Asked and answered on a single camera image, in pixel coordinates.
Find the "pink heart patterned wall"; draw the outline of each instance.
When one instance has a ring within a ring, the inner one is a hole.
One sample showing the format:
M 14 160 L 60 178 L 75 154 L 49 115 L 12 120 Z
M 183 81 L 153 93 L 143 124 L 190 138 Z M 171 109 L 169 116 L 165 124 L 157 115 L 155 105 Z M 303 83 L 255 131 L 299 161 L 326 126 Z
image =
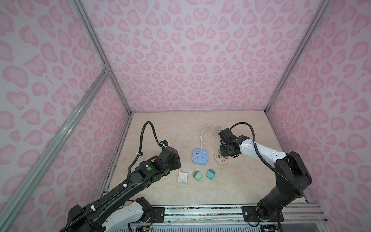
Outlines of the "pink heart patterned wall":
M 102 65 L 68 0 L 0 6 L 1 211 Z
M 126 118 L 107 80 L 10 231 L 58 231 L 73 206 L 94 201 Z
M 320 0 L 83 0 L 134 111 L 264 109 Z
M 335 0 L 269 118 L 334 232 L 371 231 L 371 2 Z

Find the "power outlet socket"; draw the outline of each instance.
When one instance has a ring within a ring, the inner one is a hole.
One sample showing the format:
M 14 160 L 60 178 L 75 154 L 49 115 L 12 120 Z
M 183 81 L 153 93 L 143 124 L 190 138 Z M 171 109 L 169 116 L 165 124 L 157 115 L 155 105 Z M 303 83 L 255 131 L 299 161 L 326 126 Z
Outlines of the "power outlet socket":
M 209 153 L 204 149 L 195 149 L 192 155 L 192 162 L 195 164 L 205 165 L 209 159 Z

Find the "blue power strip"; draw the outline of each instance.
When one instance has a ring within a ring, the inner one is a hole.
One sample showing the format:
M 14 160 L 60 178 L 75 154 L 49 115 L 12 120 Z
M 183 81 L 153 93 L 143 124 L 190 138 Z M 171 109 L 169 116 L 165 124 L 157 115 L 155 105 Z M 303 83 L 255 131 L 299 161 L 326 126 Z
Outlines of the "blue power strip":
M 192 155 L 192 161 L 195 164 L 205 165 L 207 159 L 209 158 L 209 153 L 204 149 L 195 149 Z

